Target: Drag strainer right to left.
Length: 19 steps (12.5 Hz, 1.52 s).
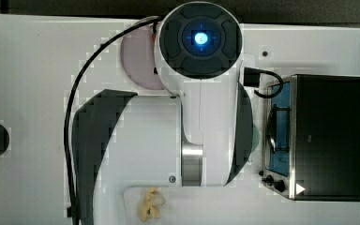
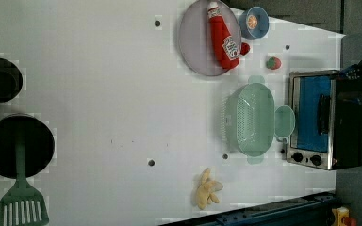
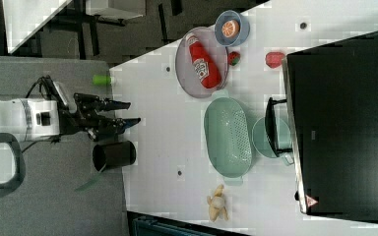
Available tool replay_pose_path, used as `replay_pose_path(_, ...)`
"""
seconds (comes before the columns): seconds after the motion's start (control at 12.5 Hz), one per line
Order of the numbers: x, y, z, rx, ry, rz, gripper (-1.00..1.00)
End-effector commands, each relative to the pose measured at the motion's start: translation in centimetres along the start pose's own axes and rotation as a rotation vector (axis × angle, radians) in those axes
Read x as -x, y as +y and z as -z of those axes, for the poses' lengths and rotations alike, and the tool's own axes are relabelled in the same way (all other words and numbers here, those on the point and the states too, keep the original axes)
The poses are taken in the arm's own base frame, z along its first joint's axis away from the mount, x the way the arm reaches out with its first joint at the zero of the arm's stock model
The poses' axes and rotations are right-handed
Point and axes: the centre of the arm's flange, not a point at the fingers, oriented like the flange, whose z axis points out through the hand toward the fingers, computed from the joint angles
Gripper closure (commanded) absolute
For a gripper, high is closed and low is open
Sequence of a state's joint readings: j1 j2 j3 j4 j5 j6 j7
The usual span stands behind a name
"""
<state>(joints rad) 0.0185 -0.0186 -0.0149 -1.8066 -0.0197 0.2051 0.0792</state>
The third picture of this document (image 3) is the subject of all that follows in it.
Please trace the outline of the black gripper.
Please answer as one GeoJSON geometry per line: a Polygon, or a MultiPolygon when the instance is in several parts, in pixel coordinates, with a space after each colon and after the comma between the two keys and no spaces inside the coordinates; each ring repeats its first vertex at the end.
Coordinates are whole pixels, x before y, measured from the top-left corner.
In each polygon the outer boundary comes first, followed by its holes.
{"type": "MultiPolygon", "coordinates": [[[[97,142],[103,116],[99,111],[128,109],[130,102],[101,99],[97,95],[74,93],[60,95],[57,98],[60,134],[73,135],[86,132],[88,137],[97,142]]],[[[139,124],[140,118],[113,119],[107,125],[107,130],[113,134],[123,134],[127,129],[139,124]]]]}

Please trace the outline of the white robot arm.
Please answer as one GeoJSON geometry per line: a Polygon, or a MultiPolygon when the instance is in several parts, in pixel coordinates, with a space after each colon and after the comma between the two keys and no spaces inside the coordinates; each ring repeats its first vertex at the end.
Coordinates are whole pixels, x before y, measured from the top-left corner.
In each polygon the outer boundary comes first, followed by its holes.
{"type": "Polygon", "coordinates": [[[137,125],[138,118],[109,118],[103,111],[127,109],[129,102],[97,95],[76,93],[73,101],[62,99],[16,98],[0,100],[0,133],[13,135],[18,142],[52,141],[86,132],[96,142],[116,136],[137,125]]]}

